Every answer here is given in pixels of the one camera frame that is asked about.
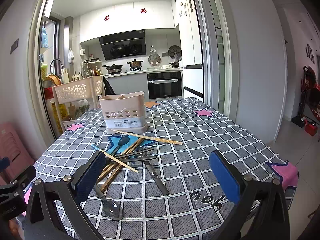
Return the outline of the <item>black handled steel spoon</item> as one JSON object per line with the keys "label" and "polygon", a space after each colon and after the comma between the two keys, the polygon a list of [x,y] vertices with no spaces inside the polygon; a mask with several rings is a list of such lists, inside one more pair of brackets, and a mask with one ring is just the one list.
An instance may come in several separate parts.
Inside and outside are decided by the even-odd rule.
{"label": "black handled steel spoon", "polygon": [[102,200],[102,210],[104,214],[111,220],[120,221],[124,215],[123,208],[114,200],[107,199],[97,184],[94,185],[93,190]]}

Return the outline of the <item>brown wooden chopstick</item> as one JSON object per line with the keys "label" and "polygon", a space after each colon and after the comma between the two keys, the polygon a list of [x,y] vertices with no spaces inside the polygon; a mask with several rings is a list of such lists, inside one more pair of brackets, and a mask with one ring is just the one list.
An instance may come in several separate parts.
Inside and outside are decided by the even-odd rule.
{"label": "brown wooden chopstick", "polygon": [[[129,146],[124,153],[121,153],[118,155],[119,160],[124,162],[128,159],[129,154],[133,153],[133,151],[143,142],[144,139],[140,138],[137,141],[135,141],[131,146]],[[101,185],[100,190],[102,193],[106,191],[108,186],[112,183],[120,169],[123,167],[123,165],[119,164],[118,162],[108,164],[102,171],[101,175],[99,176],[97,182],[102,181],[104,178],[107,177],[107,175],[110,174],[110,176],[107,178],[107,180],[104,182],[103,185]]]}
{"label": "brown wooden chopstick", "polygon": [[126,154],[129,154],[129,153],[132,153],[133,150],[142,142],[143,140],[142,139],[138,139],[136,142],[134,142],[131,146],[129,146],[125,151],[124,153],[121,153],[120,155],[116,156],[117,159],[124,159],[124,155]]}
{"label": "brown wooden chopstick", "polygon": [[116,167],[122,167],[122,165],[116,161],[111,162],[108,164],[100,174],[99,178],[97,179],[97,183],[102,181],[111,171],[113,171]]}

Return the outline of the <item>blue patterned chopstick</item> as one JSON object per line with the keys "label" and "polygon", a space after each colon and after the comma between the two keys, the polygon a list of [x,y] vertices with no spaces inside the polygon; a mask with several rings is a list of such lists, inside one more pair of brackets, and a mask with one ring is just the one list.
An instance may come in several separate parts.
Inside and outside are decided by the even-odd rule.
{"label": "blue patterned chopstick", "polygon": [[135,168],[130,167],[129,165],[125,164],[124,162],[120,161],[119,159],[113,157],[112,155],[108,154],[107,152],[105,152],[104,150],[100,149],[98,146],[92,144],[91,142],[89,143],[89,145],[94,148],[97,151],[101,151],[103,152],[108,158],[110,158],[111,160],[115,161],[116,163],[124,166],[125,168],[130,169],[131,171],[135,172],[135,173],[139,173],[138,170],[136,170]]}

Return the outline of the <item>dark blue spoon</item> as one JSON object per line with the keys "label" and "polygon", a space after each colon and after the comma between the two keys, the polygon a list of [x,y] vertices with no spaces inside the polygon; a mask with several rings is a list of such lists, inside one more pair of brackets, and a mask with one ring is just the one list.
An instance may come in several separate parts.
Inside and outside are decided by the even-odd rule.
{"label": "dark blue spoon", "polygon": [[129,137],[121,137],[121,139],[118,141],[118,145],[116,146],[116,148],[110,153],[110,155],[114,156],[118,151],[119,149],[126,145],[128,142],[129,142]]}

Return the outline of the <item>orange dotted chopstick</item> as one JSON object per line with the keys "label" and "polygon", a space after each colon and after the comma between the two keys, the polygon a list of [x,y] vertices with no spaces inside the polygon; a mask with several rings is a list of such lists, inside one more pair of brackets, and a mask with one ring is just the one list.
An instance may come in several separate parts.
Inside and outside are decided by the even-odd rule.
{"label": "orange dotted chopstick", "polygon": [[181,141],[174,141],[174,140],[163,139],[163,138],[149,137],[149,136],[146,136],[146,135],[140,135],[140,134],[135,134],[135,133],[130,133],[130,132],[124,132],[124,131],[119,131],[119,130],[115,130],[115,129],[112,129],[111,131],[114,131],[116,133],[122,133],[122,134],[125,134],[125,135],[134,136],[134,137],[137,137],[137,138],[143,138],[143,139],[146,139],[146,140],[164,142],[164,143],[168,143],[168,144],[174,144],[174,145],[182,145],[183,144],[183,142],[181,142]]}

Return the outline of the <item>kitchen faucet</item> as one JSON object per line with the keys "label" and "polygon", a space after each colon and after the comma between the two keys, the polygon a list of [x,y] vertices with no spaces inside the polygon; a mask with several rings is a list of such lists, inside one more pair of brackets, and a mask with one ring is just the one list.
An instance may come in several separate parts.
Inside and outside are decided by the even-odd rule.
{"label": "kitchen faucet", "polygon": [[62,61],[60,59],[53,59],[49,65],[50,74],[61,76],[62,70],[65,68]]}

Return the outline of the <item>beige perforated storage cart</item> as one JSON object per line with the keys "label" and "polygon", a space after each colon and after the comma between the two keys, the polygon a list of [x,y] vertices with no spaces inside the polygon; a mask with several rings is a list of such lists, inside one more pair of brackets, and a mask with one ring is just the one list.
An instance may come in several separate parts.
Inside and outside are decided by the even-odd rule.
{"label": "beige perforated storage cart", "polygon": [[63,132],[66,130],[60,114],[59,105],[91,99],[93,108],[98,108],[98,96],[105,95],[103,76],[90,76],[52,87],[57,116]]}

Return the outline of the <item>grey checked star tablecloth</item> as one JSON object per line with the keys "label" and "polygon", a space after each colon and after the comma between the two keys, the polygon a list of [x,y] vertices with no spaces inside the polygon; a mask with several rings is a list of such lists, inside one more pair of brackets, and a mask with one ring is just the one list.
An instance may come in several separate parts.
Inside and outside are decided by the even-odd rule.
{"label": "grey checked star tablecloth", "polygon": [[161,101],[146,110],[146,135],[170,139],[143,142],[152,147],[150,163],[169,195],[161,194],[143,163],[122,168],[106,190],[106,196],[123,207],[122,220],[109,219],[94,192],[81,204],[105,239],[208,239],[233,207],[210,169],[214,150],[243,175],[282,181],[291,204],[297,169],[219,112],[206,116],[208,110],[195,98]]}

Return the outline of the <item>pink plastic utensil holder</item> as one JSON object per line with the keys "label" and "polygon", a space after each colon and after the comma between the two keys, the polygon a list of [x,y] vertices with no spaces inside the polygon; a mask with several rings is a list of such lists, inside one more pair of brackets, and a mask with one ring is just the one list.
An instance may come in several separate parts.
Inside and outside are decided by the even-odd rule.
{"label": "pink plastic utensil holder", "polygon": [[144,92],[106,95],[99,102],[107,134],[143,134],[147,131]]}

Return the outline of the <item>black wok on stove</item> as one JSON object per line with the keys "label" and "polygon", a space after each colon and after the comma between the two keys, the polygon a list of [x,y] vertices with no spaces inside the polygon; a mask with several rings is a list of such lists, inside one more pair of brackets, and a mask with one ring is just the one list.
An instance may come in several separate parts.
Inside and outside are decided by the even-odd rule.
{"label": "black wok on stove", "polygon": [[118,65],[118,64],[113,64],[110,66],[107,65],[103,65],[103,67],[105,67],[107,69],[108,74],[113,75],[113,74],[119,74],[122,71],[122,65]]}

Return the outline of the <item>black built-in oven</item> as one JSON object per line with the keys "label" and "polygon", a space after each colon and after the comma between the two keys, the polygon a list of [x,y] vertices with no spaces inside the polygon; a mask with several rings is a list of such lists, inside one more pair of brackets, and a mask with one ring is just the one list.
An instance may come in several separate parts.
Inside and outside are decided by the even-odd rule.
{"label": "black built-in oven", "polygon": [[182,96],[182,72],[160,72],[147,74],[150,99]]}

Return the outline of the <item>steel cooking pot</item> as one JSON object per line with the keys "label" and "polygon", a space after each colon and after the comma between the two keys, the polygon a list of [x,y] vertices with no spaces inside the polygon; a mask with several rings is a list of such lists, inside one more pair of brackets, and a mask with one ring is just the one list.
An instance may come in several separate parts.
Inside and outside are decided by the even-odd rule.
{"label": "steel cooking pot", "polygon": [[134,59],[133,61],[128,62],[130,69],[141,69],[142,67],[142,62],[141,60],[136,60]]}

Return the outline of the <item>black range hood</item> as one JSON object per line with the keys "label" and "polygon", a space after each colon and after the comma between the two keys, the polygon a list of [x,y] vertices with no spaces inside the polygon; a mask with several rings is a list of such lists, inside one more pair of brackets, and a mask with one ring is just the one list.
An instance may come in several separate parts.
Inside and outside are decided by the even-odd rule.
{"label": "black range hood", "polygon": [[146,55],[145,30],[133,30],[99,37],[106,61]]}

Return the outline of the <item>white refrigerator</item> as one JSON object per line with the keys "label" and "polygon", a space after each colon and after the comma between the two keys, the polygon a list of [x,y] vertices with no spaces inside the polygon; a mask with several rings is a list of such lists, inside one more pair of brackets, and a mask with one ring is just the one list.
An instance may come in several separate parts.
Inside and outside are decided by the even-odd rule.
{"label": "white refrigerator", "polygon": [[184,97],[203,100],[203,68],[200,28],[194,0],[173,0],[175,25],[179,28]]}

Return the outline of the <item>white upper cabinets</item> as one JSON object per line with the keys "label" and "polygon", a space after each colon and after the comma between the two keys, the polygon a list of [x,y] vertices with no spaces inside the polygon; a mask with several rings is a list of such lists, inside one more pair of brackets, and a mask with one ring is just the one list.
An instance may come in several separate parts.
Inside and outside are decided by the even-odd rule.
{"label": "white upper cabinets", "polygon": [[170,28],[175,28],[171,2],[132,2],[81,15],[79,41],[133,30]]}

